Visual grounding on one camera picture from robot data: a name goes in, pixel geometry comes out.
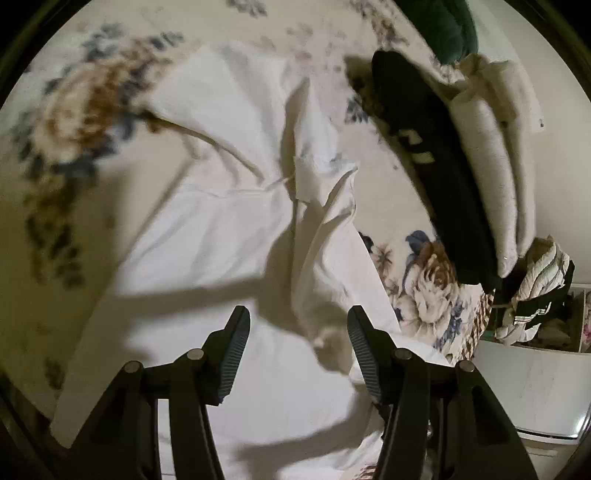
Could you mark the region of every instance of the white towel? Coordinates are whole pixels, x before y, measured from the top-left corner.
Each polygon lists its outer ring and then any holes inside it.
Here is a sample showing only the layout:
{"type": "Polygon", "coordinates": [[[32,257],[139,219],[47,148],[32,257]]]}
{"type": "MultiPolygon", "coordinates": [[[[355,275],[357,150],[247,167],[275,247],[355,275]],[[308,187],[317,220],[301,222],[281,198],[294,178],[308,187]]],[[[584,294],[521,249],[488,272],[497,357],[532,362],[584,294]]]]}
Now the white towel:
{"type": "Polygon", "coordinates": [[[517,262],[517,201],[503,135],[492,108],[473,86],[456,95],[448,108],[491,228],[497,275],[505,278],[517,262]]]}
{"type": "Polygon", "coordinates": [[[171,362],[243,304],[252,324],[236,381],[208,409],[226,477],[336,480],[375,461],[382,423],[354,386],[348,309],[363,305],[398,346],[447,362],[400,334],[352,223],[356,166],[337,155],[311,81],[238,43],[204,46],[150,108],[195,132],[195,160],[90,318],[52,434],[70,445],[126,361],[171,362]]]}
{"type": "Polygon", "coordinates": [[[468,55],[460,69],[495,114],[511,161],[517,200],[517,254],[523,257],[535,237],[534,165],[531,158],[531,105],[514,62],[489,63],[468,55]]]}

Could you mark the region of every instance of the metal rivet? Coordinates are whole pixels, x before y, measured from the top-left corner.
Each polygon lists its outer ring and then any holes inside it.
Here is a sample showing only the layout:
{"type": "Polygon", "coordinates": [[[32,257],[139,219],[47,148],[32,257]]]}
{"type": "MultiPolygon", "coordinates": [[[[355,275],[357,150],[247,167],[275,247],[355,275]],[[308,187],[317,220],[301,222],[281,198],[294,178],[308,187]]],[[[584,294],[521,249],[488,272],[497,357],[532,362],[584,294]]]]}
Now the metal rivet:
{"type": "Polygon", "coordinates": [[[125,370],[129,374],[134,374],[139,370],[141,366],[141,363],[137,362],[136,360],[132,360],[131,362],[127,362],[124,365],[123,370],[125,370]]]}
{"type": "Polygon", "coordinates": [[[410,360],[413,357],[413,353],[407,348],[397,348],[394,351],[394,356],[398,360],[410,360]]]}
{"type": "Polygon", "coordinates": [[[200,348],[194,348],[187,352],[187,358],[189,360],[201,360],[203,358],[203,355],[205,355],[205,352],[200,348]]]}
{"type": "Polygon", "coordinates": [[[469,360],[462,360],[460,362],[460,368],[462,370],[464,370],[464,372],[468,372],[468,373],[476,370],[476,367],[474,366],[474,364],[472,362],[470,362],[469,360]]]}

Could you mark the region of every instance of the white sheet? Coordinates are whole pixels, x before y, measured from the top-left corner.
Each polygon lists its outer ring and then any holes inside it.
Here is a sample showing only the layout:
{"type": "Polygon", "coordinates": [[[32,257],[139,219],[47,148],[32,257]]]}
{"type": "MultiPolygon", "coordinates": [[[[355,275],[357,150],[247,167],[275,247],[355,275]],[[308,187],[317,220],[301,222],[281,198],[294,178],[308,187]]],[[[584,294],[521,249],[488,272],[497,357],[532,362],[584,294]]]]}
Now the white sheet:
{"type": "Polygon", "coordinates": [[[70,446],[126,361],[174,361],[243,304],[251,334],[235,385],[209,409],[226,477],[336,479],[375,460],[381,421],[351,367],[348,309],[362,304],[398,346],[447,362],[399,335],[352,224],[356,166],[337,156],[310,79],[252,47],[206,46],[149,102],[198,133],[186,138],[195,160],[90,318],[52,434],[70,446]]]}

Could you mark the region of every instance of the cabinet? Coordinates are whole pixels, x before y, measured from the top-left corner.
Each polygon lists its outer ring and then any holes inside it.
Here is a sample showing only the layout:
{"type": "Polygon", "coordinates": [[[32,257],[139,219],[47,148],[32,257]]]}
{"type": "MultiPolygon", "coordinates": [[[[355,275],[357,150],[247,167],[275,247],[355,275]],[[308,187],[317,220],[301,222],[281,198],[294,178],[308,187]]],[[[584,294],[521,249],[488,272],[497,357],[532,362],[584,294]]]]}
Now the cabinet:
{"type": "Polygon", "coordinates": [[[515,425],[540,479],[554,478],[590,422],[591,355],[482,341],[473,361],[515,425]]]}

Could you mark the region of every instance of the folded clothing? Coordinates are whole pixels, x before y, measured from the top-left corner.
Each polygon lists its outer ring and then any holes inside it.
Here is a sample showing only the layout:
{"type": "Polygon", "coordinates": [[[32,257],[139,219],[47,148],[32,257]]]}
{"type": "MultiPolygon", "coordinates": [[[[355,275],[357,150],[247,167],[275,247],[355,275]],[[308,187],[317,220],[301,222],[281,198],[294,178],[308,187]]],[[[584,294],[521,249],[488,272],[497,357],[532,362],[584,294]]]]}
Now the folded clothing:
{"type": "Polygon", "coordinates": [[[517,263],[517,201],[505,139],[490,105],[473,86],[448,105],[474,175],[495,243],[497,275],[517,263]]]}
{"type": "Polygon", "coordinates": [[[465,0],[398,0],[396,4],[439,62],[454,63],[478,51],[476,27],[465,0]]]}
{"type": "Polygon", "coordinates": [[[384,120],[413,154],[458,281],[492,291],[500,279],[491,230],[445,104],[400,53],[377,51],[372,74],[384,120]]]}
{"type": "MultiPolygon", "coordinates": [[[[468,79],[469,89],[486,100],[502,132],[515,186],[517,255],[523,257],[535,237],[535,173],[530,148],[530,135],[534,126],[531,123],[531,103],[525,82],[516,63],[490,63],[483,55],[470,55],[460,63],[460,69],[468,79]]],[[[460,136],[463,142],[468,140],[461,132],[460,136]]],[[[504,158],[501,158],[504,152],[499,148],[495,149],[495,155],[499,161],[506,164],[504,158]]],[[[486,190],[486,179],[481,179],[480,183],[486,190]]],[[[502,223],[508,225],[508,221],[509,218],[504,218],[502,223]]]]}
{"type": "Polygon", "coordinates": [[[506,345],[531,340],[550,308],[564,302],[573,278],[574,264],[551,236],[535,239],[526,261],[525,277],[495,331],[497,340],[506,345]]]}

